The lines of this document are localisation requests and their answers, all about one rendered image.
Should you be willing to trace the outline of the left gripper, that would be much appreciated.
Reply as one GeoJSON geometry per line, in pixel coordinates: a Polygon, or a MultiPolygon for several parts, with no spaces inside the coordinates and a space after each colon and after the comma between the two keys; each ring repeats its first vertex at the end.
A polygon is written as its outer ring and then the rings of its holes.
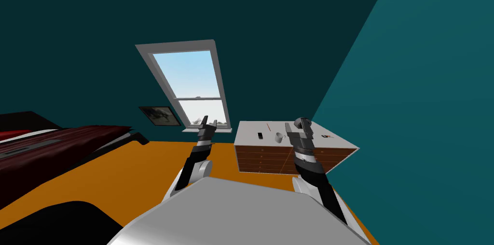
{"type": "Polygon", "coordinates": [[[207,124],[208,115],[205,115],[199,125],[198,145],[209,145],[217,128],[217,120],[207,124]]]}

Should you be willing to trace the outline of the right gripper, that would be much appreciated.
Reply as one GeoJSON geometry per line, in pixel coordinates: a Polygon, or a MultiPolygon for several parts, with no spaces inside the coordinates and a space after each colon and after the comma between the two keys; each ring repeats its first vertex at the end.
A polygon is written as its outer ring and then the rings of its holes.
{"type": "Polygon", "coordinates": [[[289,138],[290,144],[294,148],[302,148],[313,150],[313,131],[311,128],[312,122],[309,119],[302,120],[302,129],[304,132],[293,132],[290,123],[285,123],[286,135],[289,138]]]}

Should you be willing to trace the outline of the brown white-topped dresser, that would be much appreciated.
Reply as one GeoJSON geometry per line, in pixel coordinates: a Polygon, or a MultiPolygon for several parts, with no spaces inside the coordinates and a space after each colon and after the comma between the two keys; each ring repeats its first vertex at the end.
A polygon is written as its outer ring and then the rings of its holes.
{"type": "MultiPolygon", "coordinates": [[[[313,122],[314,155],[323,166],[324,172],[333,170],[358,147],[339,137],[328,129],[313,122]],[[323,138],[321,135],[334,135],[323,138]]],[[[295,175],[293,146],[288,137],[280,143],[274,141],[277,132],[286,135],[285,121],[241,121],[236,131],[234,149],[240,172],[295,175]],[[263,140],[258,139],[258,132],[263,140]]]]}

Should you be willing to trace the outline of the white-framed window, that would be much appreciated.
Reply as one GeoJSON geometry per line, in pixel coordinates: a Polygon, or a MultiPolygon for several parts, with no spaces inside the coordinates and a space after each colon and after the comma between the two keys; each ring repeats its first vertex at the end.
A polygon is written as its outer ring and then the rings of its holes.
{"type": "Polygon", "coordinates": [[[231,133],[226,95],[214,40],[138,44],[136,49],[185,127],[197,132],[204,116],[231,133]]]}

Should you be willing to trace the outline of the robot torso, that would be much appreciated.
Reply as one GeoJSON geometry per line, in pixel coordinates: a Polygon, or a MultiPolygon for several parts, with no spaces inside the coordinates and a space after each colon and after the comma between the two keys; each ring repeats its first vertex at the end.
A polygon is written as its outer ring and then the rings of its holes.
{"type": "Polygon", "coordinates": [[[205,177],[108,245],[370,245],[308,194],[205,177]]]}

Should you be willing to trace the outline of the dark red bed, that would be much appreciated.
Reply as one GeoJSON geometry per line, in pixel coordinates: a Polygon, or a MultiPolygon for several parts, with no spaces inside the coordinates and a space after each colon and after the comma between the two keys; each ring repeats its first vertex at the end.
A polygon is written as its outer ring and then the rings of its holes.
{"type": "Polygon", "coordinates": [[[41,184],[132,141],[129,126],[63,128],[33,111],[0,114],[0,210],[41,184]]]}

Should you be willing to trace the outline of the dark framed wall picture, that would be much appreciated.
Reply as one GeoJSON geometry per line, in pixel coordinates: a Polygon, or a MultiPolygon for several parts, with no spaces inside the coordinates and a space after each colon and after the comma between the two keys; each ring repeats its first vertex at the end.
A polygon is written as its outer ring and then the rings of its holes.
{"type": "Polygon", "coordinates": [[[139,107],[155,126],[181,126],[170,107],[139,107]]]}

